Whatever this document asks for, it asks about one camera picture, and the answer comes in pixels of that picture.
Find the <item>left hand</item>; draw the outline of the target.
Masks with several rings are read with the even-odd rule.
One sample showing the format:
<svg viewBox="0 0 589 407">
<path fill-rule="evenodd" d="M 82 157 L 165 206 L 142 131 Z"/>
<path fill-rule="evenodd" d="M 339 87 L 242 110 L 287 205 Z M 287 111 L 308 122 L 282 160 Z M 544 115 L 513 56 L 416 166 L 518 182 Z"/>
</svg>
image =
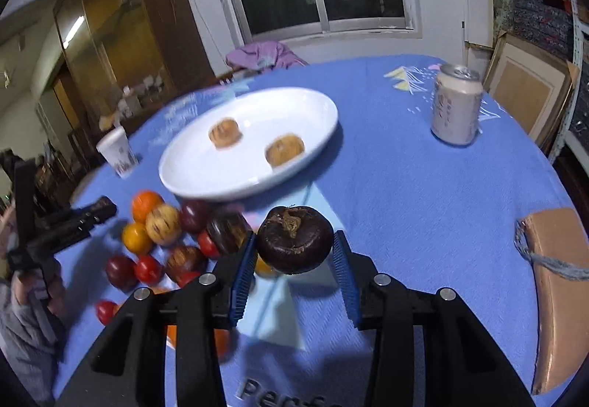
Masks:
<svg viewBox="0 0 589 407">
<path fill-rule="evenodd" d="M 7 262 L 7 253 L 18 241 L 16 207 L 10 203 L 1 217 L 1 277 L 8 278 L 12 274 Z M 63 283 L 61 265 L 56 259 L 52 260 L 50 278 L 47 284 L 43 282 L 43 276 L 36 271 L 16 273 L 12 282 L 12 291 L 20 305 L 27 304 L 33 298 L 45 303 L 48 310 L 62 317 L 65 311 L 66 288 Z"/>
</svg>

